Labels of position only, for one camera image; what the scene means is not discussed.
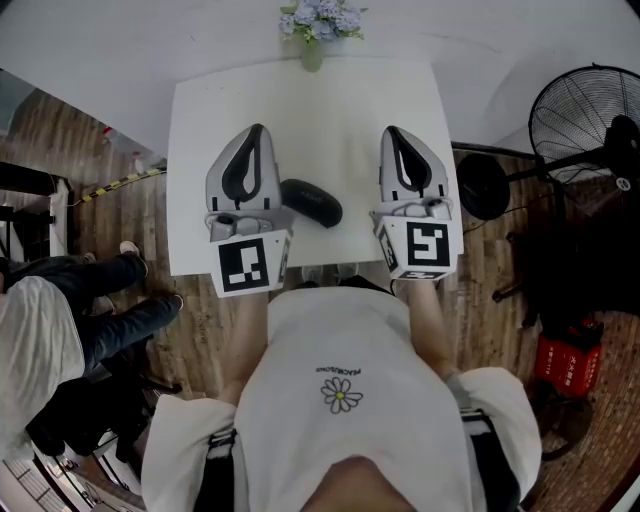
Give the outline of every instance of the blue flower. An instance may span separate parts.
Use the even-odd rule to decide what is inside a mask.
[[[293,19],[296,23],[300,23],[301,25],[311,25],[311,23],[316,20],[317,16],[318,11],[316,11],[314,6],[309,5],[306,2],[300,2],[300,5],[293,15]]]
[[[322,0],[318,5],[318,14],[323,18],[336,18],[340,14],[338,0]]]
[[[343,32],[360,30],[360,11],[349,8],[336,17],[336,26]]]
[[[280,30],[283,34],[293,34],[294,28],[293,15],[285,14],[284,16],[280,16]]]
[[[314,21],[311,24],[311,30],[313,30],[313,37],[316,39],[323,39],[325,41],[333,41],[337,36],[335,33],[333,23],[326,21]]]

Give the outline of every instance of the white t-shirt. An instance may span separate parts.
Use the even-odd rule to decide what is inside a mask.
[[[28,456],[24,428],[59,384],[83,373],[78,332],[58,288],[25,277],[0,295],[0,460]]]
[[[485,509],[458,405],[416,355],[399,300],[355,288],[289,292],[270,305],[269,340],[234,420],[252,512],[300,510],[332,464],[356,455],[373,461],[416,510]],[[524,496],[541,447],[521,383],[501,369],[469,372],[460,382],[491,416]],[[200,418],[208,409],[211,419],[204,431],[233,420],[229,405],[198,402]],[[189,426],[195,407],[160,402],[143,468],[151,512],[193,507],[208,440],[202,425],[197,433]],[[160,469],[167,466],[182,481]]]

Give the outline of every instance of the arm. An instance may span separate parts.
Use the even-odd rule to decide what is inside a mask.
[[[431,281],[414,280],[408,288],[411,343],[420,359],[446,380],[457,369],[435,286]]]
[[[269,295],[243,295],[238,300],[231,341],[222,356],[222,402],[238,405],[240,395],[267,348]]]

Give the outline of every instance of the red box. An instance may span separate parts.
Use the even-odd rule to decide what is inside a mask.
[[[553,384],[568,396],[584,396],[593,389],[600,369],[602,345],[584,352],[564,341],[538,340],[535,376]]]

